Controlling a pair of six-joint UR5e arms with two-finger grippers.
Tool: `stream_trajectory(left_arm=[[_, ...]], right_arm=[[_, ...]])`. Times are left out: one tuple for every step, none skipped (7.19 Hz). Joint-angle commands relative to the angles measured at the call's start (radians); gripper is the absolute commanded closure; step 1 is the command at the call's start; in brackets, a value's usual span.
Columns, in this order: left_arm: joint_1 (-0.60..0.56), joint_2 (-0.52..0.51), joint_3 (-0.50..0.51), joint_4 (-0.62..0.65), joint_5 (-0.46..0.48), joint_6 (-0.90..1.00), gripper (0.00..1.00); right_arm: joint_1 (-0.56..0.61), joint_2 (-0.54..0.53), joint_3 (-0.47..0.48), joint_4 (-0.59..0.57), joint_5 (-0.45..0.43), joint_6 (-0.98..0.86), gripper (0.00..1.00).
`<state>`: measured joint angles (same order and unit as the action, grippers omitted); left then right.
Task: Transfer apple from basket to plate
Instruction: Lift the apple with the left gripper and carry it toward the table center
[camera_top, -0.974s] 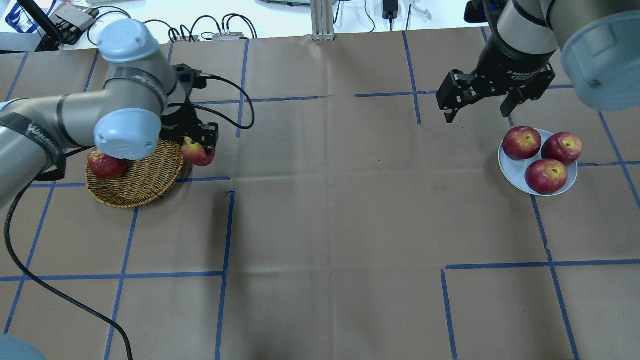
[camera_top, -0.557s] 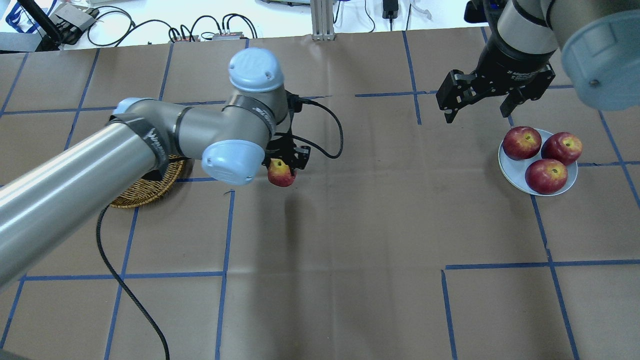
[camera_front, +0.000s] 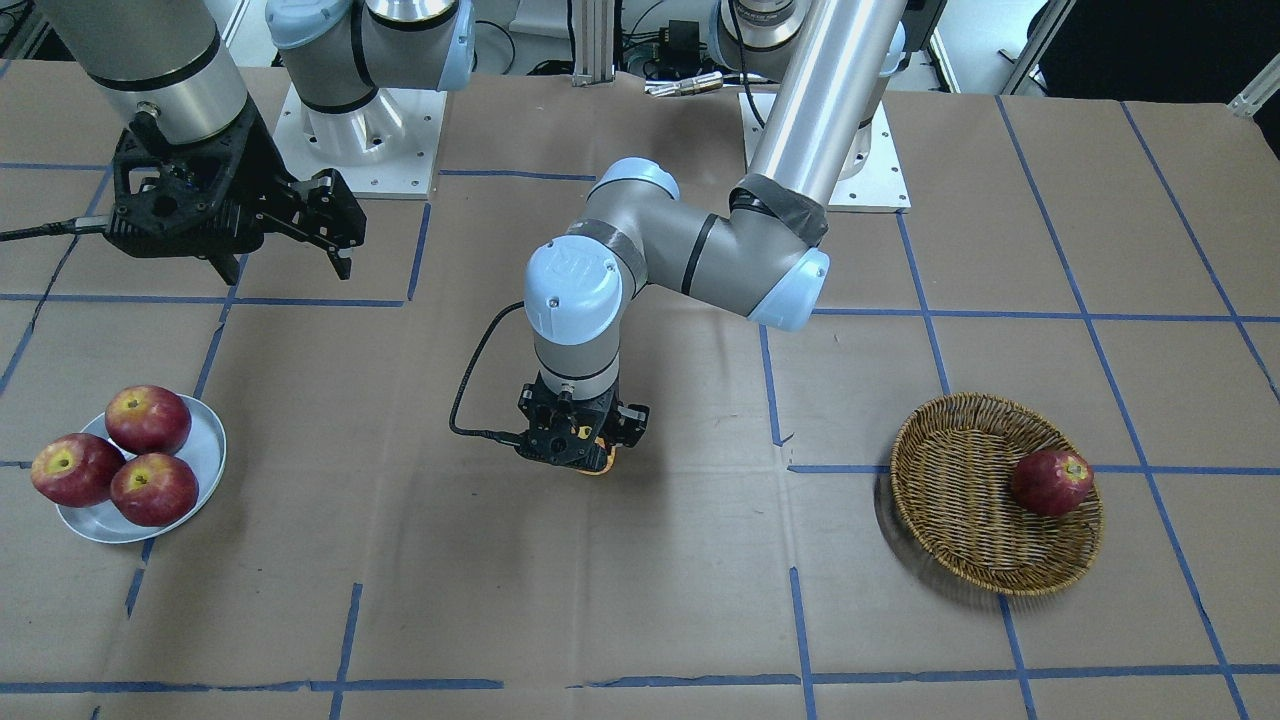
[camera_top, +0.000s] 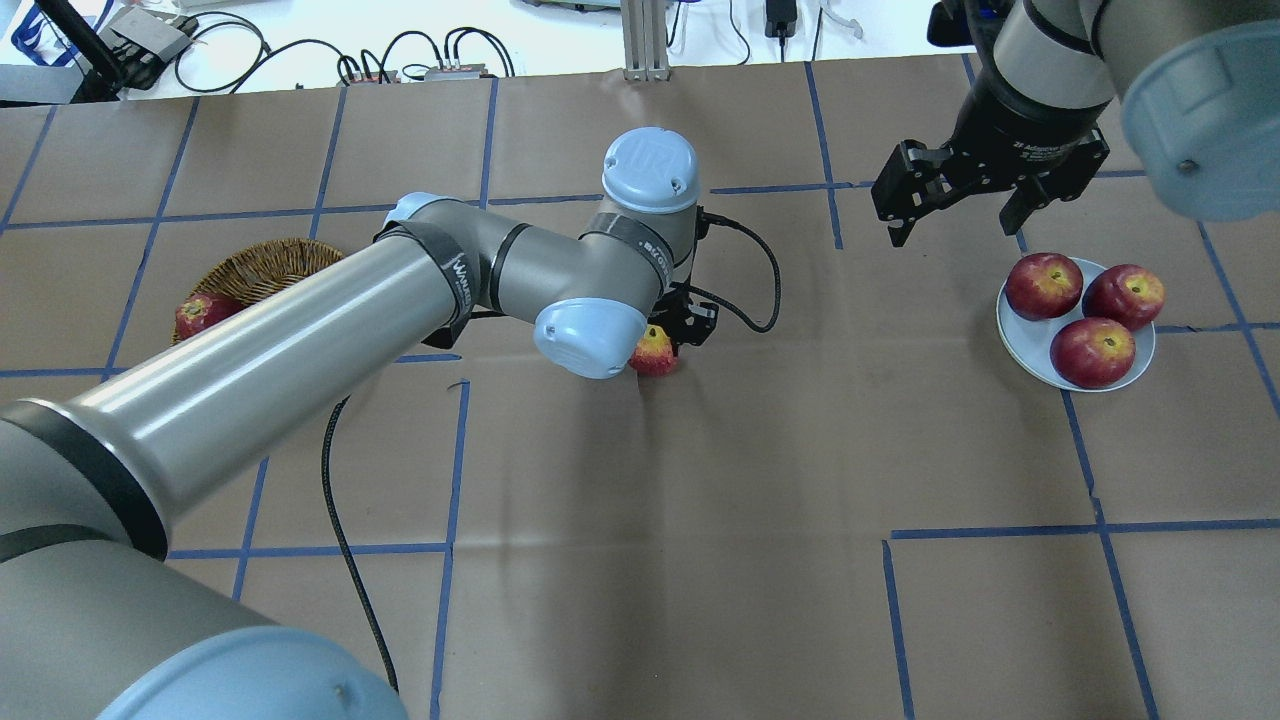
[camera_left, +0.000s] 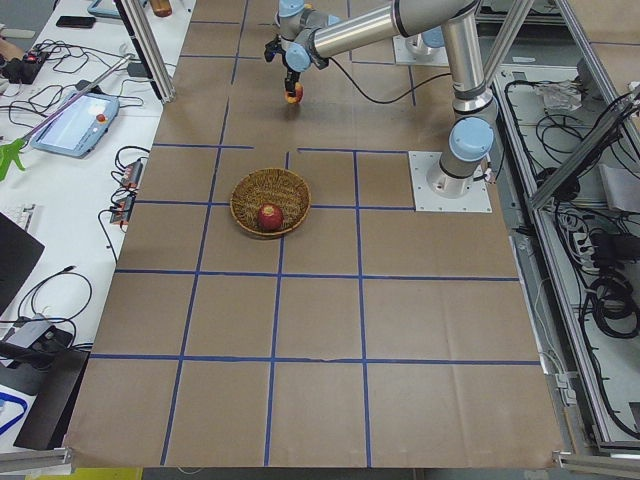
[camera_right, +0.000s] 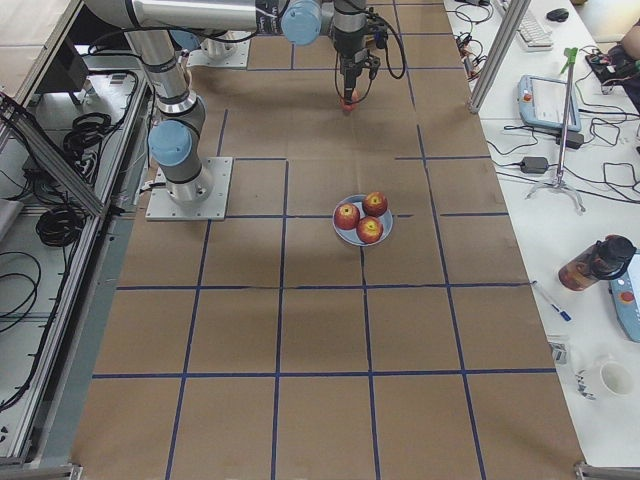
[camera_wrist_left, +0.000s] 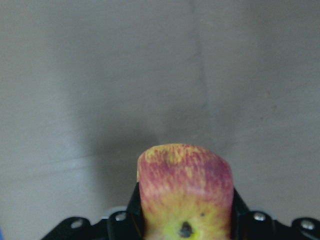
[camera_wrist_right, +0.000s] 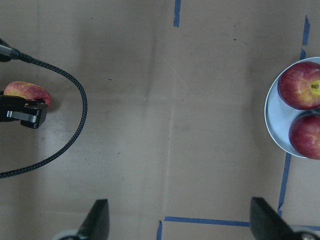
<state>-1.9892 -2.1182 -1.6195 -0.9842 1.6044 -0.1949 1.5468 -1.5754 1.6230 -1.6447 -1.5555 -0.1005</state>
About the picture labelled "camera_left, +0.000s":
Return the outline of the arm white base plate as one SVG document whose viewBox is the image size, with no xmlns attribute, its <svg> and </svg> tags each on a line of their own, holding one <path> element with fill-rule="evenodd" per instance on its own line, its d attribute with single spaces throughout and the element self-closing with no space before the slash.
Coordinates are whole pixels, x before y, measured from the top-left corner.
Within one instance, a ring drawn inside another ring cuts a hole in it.
<svg viewBox="0 0 640 480">
<path fill-rule="evenodd" d="M 405 40 L 402 36 L 396 36 L 393 38 L 395 62 L 398 65 L 419 65 L 419 66 L 432 66 L 432 67 L 448 67 L 448 57 L 445 46 L 436 51 L 432 55 L 418 56 L 412 54 L 405 46 Z"/>
<path fill-rule="evenodd" d="M 488 186 L 477 167 L 468 179 L 445 175 L 440 165 L 440 152 L 409 151 L 409 173 L 414 207 L 417 212 L 491 213 Z"/>
</svg>

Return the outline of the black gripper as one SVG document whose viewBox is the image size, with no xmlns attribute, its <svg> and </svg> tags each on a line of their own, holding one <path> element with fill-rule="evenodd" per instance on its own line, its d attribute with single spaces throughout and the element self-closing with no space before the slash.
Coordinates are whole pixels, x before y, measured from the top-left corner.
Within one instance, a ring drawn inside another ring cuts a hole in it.
<svg viewBox="0 0 640 480">
<path fill-rule="evenodd" d="M 264 60 L 267 63 L 273 62 L 277 56 L 280 57 L 281 63 L 287 69 L 284 81 L 285 90 L 291 89 L 296 82 L 300 82 L 300 73 L 294 70 L 286 60 L 286 50 L 279 35 L 264 45 Z"/>
</svg>

